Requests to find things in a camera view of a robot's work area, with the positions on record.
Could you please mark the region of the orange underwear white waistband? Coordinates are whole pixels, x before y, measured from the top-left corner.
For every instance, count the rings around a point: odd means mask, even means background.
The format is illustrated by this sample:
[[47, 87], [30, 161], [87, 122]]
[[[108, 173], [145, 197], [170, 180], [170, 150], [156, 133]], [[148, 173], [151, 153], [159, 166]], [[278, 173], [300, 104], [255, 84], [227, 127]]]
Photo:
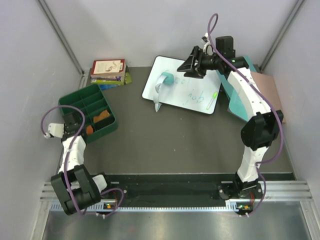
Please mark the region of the orange underwear white waistband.
[[85, 130], [88, 136], [94, 133], [94, 128], [91, 125], [88, 125]]

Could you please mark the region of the mustard brown underwear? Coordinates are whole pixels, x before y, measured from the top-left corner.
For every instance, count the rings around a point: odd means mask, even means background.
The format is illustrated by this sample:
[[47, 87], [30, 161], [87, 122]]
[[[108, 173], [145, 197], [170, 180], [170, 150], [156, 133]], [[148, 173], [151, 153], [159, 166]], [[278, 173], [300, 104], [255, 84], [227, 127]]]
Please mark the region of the mustard brown underwear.
[[106, 118], [108, 118], [111, 114], [108, 112], [108, 110], [103, 110], [99, 115], [96, 115], [93, 117], [93, 123], [98, 123]]

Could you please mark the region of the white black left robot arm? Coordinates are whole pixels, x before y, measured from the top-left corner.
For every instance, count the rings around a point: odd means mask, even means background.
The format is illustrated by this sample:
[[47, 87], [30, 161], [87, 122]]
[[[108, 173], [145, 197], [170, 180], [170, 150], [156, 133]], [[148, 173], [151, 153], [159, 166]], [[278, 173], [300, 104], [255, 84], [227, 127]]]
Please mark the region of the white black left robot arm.
[[109, 198], [114, 191], [111, 183], [102, 174], [91, 176], [84, 165], [87, 134], [78, 130], [83, 117], [77, 111], [63, 116], [62, 129], [63, 162], [58, 174], [51, 177], [54, 192], [67, 215], [77, 213]]

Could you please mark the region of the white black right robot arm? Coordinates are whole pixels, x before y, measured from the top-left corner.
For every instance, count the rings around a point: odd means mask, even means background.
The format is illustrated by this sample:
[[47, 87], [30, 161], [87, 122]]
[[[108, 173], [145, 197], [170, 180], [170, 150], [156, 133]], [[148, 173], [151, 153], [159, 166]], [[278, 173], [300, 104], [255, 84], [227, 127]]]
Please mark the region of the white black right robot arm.
[[273, 111], [262, 97], [247, 60], [243, 56], [236, 56], [233, 37], [217, 37], [215, 46], [217, 50], [212, 54], [208, 54], [205, 47], [194, 46], [177, 71], [185, 77], [196, 79], [204, 78], [207, 71], [218, 71], [237, 92], [248, 117], [248, 122], [240, 132], [244, 153], [232, 183], [221, 183], [217, 189], [220, 198], [224, 200], [245, 198], [258, 189], [260, 165], [281, 132], [284, 115], [281, 110]]

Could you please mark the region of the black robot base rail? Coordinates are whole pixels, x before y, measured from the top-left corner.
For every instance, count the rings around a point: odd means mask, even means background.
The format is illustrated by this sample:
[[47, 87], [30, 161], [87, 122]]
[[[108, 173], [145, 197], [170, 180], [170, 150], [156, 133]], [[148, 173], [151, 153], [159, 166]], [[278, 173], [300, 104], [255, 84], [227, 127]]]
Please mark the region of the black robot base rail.
[[122, 189], [123, 207], [222, 207], [226, 200], [251, 203], [262, 187], [242, 184], [234, 173], [105, 174], [109, 188]]

